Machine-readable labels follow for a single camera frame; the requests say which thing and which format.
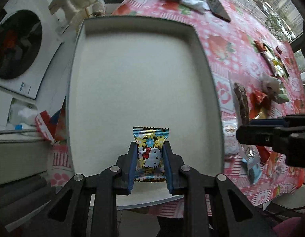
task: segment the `red bow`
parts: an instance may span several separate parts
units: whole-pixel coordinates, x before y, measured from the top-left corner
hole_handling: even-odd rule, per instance
[[[144,159],[147,159],[147,158],[149,158],[149,152],[151,151],[151,149],[148,147],[148,148],[146,148],[146,151],[145,151],[145,153],[143,154],[143,158]]]

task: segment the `blue gripper pad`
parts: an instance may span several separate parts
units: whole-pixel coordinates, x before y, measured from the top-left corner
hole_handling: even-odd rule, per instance
[[[135,179],[135,171],[136,171],[136,166],[137,166],[137,144],[134,145],[134,149],[133,149],[133,154],[131,157],[131,163],[130,163],[130,168],[129,168],[129,172],[128,172],[128,186],[127,186],[127,190],[128,193],[131,193],[131,190],[134,187],[134,179]]]
[[[286,122],[283,118],[268,118],[268,119],[252,119],[249,122],[250,125],[273,125],[288,127],[289,122]]]
[[[173,191],[173,185],[172,185],[172,171],[169,163],[169,157],[167,153],[166,146],[162,146],[162,160],[164,165],[164,172],[166,175],[166,182],[167,182],[167,188],[169,190],[169,193],[172,194]]]

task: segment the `building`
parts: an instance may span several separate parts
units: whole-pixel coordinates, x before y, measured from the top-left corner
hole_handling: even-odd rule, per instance
[[[291,0],[265,0],[272,8],[283,15],[286,15],[286,23],[291,27],[297,36],[303,31],[303,18],[291,2]]]

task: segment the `table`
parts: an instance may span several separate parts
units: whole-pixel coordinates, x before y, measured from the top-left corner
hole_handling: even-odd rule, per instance
[[[177,20],[194,26],[204,47],[214,82],[218,92],[222,118],[234,116],[228,72],[242,76],[248,83],[247,92],[260,89],[259,77],[262,72],[271,74],[269,67],[255,49],[253,40],[267,41],[275,48],[282,50],[281,58],[286,64],[290,77],[284,81],[290,102],[284,104],[272,103],[271,118],[293,113],[305,113],[305,94],[297,63],[289,43],[281,43],[256,20],[228,0],[220,0],[231,18],[227,23],[212,15],[210,11],[202,15],[173,0],[125,0],[113,15],[145,15]],[[64,109],[59,119],[61,141],[53,147],[50,154],[51,184],[62,186],[72,176],[70,158],[68,155],[66,136],[64,133]],[[267,202],[284,193],[294,193],[299,180],[303,180],[303,170],[288,167],[284,164],[285,156],[273,154],[271,159],[261,166],[262,176],[255,185],[250,185],[247,172],[241,167],[241,158],[225,160],[224,173],[248,197],[255,206]],[[275,169],[281,173],[274,180]],[[164,217],[182,218],[183,199],[149,207],[148,213]]]

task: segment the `washing machine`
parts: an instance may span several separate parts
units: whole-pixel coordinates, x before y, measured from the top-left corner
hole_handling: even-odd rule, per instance
[[[36,99],[62,39],[47,0],[9,0],[0,22],[0,86]]]

